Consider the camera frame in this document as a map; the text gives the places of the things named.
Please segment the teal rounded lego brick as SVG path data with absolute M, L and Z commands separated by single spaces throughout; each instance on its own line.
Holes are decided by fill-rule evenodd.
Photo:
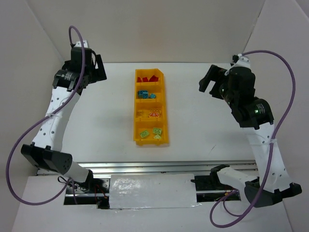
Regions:
M 140 90 L 137 92 L 137 97 L 143 99 L 144 93 L 148 93 L 146 90 Z

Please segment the teal rectangular lego brick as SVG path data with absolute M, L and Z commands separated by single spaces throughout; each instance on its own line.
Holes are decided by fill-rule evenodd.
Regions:
M 148 91 L 143 91 L 142 92 L 142 98 L 143 99 L 148 99 L 149 98 L 149 92 Z

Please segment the red curved lego brick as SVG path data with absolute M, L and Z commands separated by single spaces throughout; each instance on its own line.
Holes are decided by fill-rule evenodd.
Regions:
M 159 78 L 155 75 L 153 75 L 150 79 L 149 82 L 158 82 Z

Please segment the yellow round orange-print lego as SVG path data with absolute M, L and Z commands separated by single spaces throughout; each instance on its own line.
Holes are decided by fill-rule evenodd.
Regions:
M 148 114 L 149 118 L 159 118 L 160 117 L 160 113 L 159 112 L 150 112 Z

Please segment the lime green lego brick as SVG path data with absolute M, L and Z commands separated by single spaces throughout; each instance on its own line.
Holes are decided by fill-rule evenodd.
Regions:
M 161 128 L 153 128 L 153 133 L 161 135 L 162 134 L 162 129 Z

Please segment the pale green lego brick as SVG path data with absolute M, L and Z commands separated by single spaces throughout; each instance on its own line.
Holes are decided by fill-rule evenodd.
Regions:
M 160 139 L 162 139 L 162 137 L 161 137 L 159 134 L 156 134 L 156 135 L 154 136 L 154 139 L 160 140 Z

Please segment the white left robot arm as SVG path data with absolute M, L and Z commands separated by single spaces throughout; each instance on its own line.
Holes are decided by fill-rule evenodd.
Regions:
M 29 145 L 22 145 L 22 155 L 35 167 L 72 178 L 85 192 L 100 183 L 93 172 L 73 161 L 72 155 L 62 152 L 64 132 L 70 115 L 83 89 L 89 84 L 106 80 L 100 55 L 92 49 L 71 49 L 71 59 L 54 76 L 52 96 L 44 121 Z

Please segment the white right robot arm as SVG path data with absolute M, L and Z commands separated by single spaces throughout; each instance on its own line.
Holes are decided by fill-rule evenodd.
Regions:
M 211 169 L 212 182 L 239 190 L 250 203 L 258 195 L 256 208 L 271 206 L 302 193 L 301 186 L 289 177 L 278 144 L 271 137 L 275 130 L 274 117 L 268 102 L 255 96 L 255 75 L 251 69 L 232 67 L 226 70 L 211 65 L 199 81 L 199 91 L 205 92 L 211 81 L 214 82 L 211 96 L 224 100 L 230 107 L 249 141 L 259 172 L 255 177 L 229 165 L 219 165 Z

